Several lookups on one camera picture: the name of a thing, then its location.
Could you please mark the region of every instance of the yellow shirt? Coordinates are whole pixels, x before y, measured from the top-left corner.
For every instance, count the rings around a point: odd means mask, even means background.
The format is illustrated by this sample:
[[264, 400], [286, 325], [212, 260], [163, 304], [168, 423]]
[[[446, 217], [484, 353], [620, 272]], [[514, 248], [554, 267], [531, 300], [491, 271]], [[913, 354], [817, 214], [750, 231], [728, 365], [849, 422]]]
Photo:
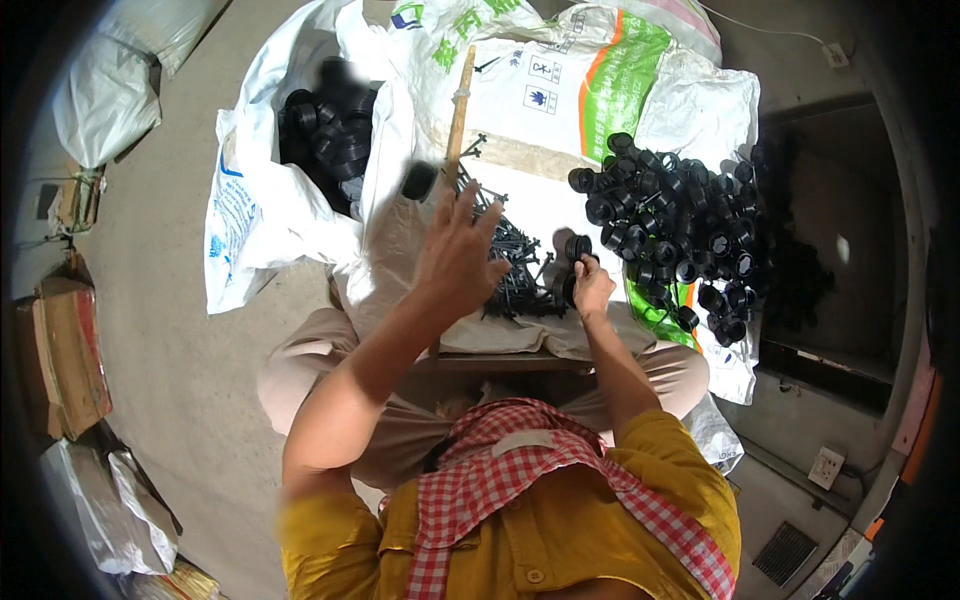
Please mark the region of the yellow shirt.
[[[697, 519], [740, 571], [740, 523], [723, 475], [681, 423], [643, 413], [608, 456]], [[377, 520], [356, 494], [324, 492], [283, 509], [278, 527], [290, 598], [402, 598], [417, 535], [417, 481], [401, 486]], [[543, 475], [455, 546], [446, 597], [533, 598], [611, 577], [655, 600], [707, 593], [583, 465]]]

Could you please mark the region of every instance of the cardboard box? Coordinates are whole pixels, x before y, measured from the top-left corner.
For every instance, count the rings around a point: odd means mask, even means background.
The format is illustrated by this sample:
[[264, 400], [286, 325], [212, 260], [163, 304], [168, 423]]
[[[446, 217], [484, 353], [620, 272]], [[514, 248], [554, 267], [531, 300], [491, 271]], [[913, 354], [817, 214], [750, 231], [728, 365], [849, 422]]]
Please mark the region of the cardboard box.
[[[50, 277], [36, 290], [38, 298], [29, 311], [24, 306], [17, 309], [21, 372], [32, 422], [39, 432], [76, 440], [112, 409], [100, 357], [93, 288], [73, 279]], [[35, 362], [31, 360], [34, 353]]]

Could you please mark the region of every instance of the hand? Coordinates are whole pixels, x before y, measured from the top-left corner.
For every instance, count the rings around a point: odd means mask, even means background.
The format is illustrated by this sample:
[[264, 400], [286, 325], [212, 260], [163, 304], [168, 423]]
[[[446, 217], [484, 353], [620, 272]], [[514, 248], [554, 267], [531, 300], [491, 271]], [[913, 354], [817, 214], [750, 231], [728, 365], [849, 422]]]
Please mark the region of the hand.
[[473, 203], [480, 185], [472, 180], [458, 197], [446, 190], [437, 202], [433, 224], [417, 262], [414, 292], [422, 294], [449, 324], [483, 305], [510, 262], [490, 260], [493, 232], [503, 213], [495, 202], [473, 223]]
[[573, 271], [577, 276], [573, 303], [577, 305], [580, 318], [586, 322], [596, 315], [606, 316], [610, 294], [616, 289], [610, 274], [601, 269], [597, 259], [589, 254], [580, 255], [580, 260], [573, 264]]

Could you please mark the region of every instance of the red checkered scarf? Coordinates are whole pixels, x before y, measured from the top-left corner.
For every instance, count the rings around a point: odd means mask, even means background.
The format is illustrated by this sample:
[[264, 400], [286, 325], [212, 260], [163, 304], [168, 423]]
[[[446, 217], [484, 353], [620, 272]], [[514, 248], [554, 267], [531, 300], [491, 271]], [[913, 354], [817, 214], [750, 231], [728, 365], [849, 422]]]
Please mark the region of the red checkered scarf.
[[[548, 430], [554, 447], [509, 447], [493, 457], [506, 436]], [[733, 572], [697, 521], [644, 487], [626, 469], [603, 458], [600, 437], [532, 398], [507, 398], [470, 409], [454, 423], [457, 442], [438, 461], [438, 470], [418, 480], [420, 528], [405, 597], [439, 599], [446, 590], [450, 550], [470, 530], [556, 468], [577, 463], [601, 472], [617, 498], [703, 586], [713, 600], [733, 595]]]

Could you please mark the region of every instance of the man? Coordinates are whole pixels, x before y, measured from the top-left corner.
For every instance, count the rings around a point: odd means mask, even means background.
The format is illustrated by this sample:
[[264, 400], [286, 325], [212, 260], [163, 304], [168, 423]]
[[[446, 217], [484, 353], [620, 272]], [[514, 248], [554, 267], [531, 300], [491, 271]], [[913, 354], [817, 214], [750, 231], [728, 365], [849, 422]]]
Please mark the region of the man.
[[[575, 264], [574, 299], [598, 390], [561, 410], [494, 399], [456, 422], [391, 397], [509, 270], [488, 260], [503, 208], [474, 224], [476, 191], [440, 200], [414, 289], [373, 334], [357, 345], [342, 313], [317, 311], [261, 376], [274, 427], [289, 429], [278, 535], [290, 597], [730, 598], [733, 497], [678, 420], [707, 366], [664, 342], [635, 359], [592, 257]], [[391, 493], [379, 519], [351, 473]]]

